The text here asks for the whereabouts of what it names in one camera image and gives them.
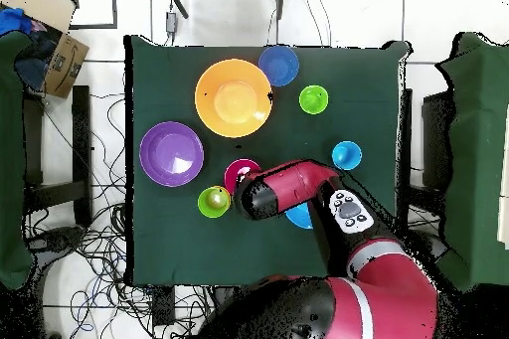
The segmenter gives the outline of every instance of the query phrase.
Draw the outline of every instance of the plug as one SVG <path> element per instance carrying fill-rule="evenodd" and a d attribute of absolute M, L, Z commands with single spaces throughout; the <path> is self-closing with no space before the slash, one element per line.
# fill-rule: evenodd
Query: plug
<path fill-rule="evenodd" d="M 166 12 L 166 32 L 173 35 L 177 32 L 177 13 Z"/>

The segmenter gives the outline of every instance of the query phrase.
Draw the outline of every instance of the green bowl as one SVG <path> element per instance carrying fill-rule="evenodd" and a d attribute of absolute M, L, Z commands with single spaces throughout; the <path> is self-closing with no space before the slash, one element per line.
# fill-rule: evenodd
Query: green bowl
<path fill-rule="evenodd" d="M 213 186 L 200 193 L 198 209 L 207 218 L 221 217 L 232 204 L 228 190 L 221 186 Z"/>
<path fill-rule="evenodd" d="M 304 88 L 298 98 L 300 107 L 311 115 L 319 114 L 329 103 L 329 94 L 322 86 L 311 85 Z"/>

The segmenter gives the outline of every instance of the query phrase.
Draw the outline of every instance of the purple bowl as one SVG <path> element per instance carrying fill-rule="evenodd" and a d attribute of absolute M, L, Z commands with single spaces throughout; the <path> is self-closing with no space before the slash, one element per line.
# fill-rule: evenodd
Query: purple bowl
<path fill-rule="evenodd" d="M 187 125 L 161 122 L 143 136 L 139 145 L 139 161 L 143 171 L 157 184 L 182 186 L 202 169 L 202 142 Z"/>

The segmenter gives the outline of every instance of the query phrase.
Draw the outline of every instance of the pink bowl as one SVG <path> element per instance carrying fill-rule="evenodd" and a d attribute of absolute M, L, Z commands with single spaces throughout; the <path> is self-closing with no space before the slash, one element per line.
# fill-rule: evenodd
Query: pink bowl
<path fill-rule="evenodd" d="M 225 188 L 230 194 L 234 194 L 237 177 L 249 171 L 260 171 L 259 165 L 250 159 L 237 159 L 228 166 L 225 171 Z"/>

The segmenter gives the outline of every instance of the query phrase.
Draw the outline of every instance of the cardboard box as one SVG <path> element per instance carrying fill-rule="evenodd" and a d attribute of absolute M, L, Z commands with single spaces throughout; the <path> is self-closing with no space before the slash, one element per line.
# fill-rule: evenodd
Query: cardboard box
<path fill-rule="evenodd" d="M 26 16 L 60 34 L 46 67 L 44 81 L 37 91 L 68 97 L 88 52 L 88 46 L 67 34 L 75 12 L 75 3 L 71 0 L 0 0 L 0 10 L 6 7 L 21 8 Z"/>

